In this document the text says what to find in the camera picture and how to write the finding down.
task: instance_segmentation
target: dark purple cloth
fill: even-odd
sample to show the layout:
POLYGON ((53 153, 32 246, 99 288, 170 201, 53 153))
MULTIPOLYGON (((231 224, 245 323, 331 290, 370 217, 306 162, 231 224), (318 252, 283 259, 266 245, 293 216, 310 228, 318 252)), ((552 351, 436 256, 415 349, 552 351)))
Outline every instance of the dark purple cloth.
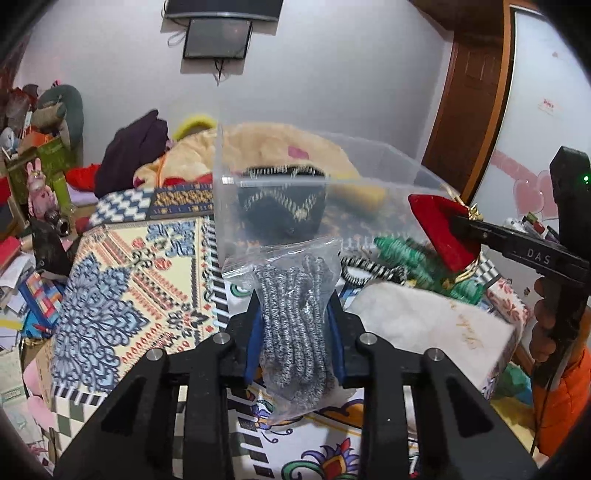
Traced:
POLYGON ((119 130, 105 151, 95 177, 95 195, 132 189, 134 173, 142 165, 164 155, 168 125, 152 110, 130 126, 119 130))

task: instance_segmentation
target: green box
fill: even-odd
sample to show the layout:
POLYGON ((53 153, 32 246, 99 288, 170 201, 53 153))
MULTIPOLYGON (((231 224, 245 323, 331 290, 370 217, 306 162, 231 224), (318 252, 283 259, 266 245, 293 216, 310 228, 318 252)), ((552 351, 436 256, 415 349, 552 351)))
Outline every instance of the green box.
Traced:
POLYGON ((68 150, 60 137, 56 137, 50 142, 33 148, 23 154, 18 160, 7 165, 8 175, 10 176, 12 195, 21 205, 28 203, 29 192, 27 190, 27 163, 35 162, 35 159, 41 159, 41 169, 47 178, 47 184, 53 188, 53 177, 58 172, 67 172, 76 166, 76 156, 74 152, 68 150))

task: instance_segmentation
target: bunny ears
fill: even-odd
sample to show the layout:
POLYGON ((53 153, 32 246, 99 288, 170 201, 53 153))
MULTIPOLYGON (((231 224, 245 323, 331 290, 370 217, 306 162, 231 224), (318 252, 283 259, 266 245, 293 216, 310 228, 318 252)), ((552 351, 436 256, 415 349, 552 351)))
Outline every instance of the bunny ears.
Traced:
POLYGON ((31 162, 27 163, 27 174, 30 175, 33 170, 41 170, 41 159, 37 157, 35 159, 35 168, 31 162))

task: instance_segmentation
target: pink rabbit figurine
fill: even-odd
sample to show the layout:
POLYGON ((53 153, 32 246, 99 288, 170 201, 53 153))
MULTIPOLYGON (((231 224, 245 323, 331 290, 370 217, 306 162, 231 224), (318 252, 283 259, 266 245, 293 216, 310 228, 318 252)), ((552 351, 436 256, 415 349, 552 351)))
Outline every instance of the pink rabbit figurine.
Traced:
POLYGON ((56 194, 46 185, 45 174, 41 170, 41 159, 35 159, 35 168, 27 163, 27 189, 29 190, 29 215, 39 220, 45 218, 45 212, 57 208, 56 194))

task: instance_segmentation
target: transparent plastic sheet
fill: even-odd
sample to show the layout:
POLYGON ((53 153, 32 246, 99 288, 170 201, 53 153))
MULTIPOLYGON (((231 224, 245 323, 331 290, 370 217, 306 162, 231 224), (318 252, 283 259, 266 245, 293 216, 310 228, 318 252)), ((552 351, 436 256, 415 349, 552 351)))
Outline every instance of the transparent plastic sheet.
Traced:
POLYGON ((269 424, 346 399, 330 361, 326 306, 340 276, 342 241, 255 247, 228 259, 223 277, 254 289, 264 322, 259 362, 274 410, 269 424))

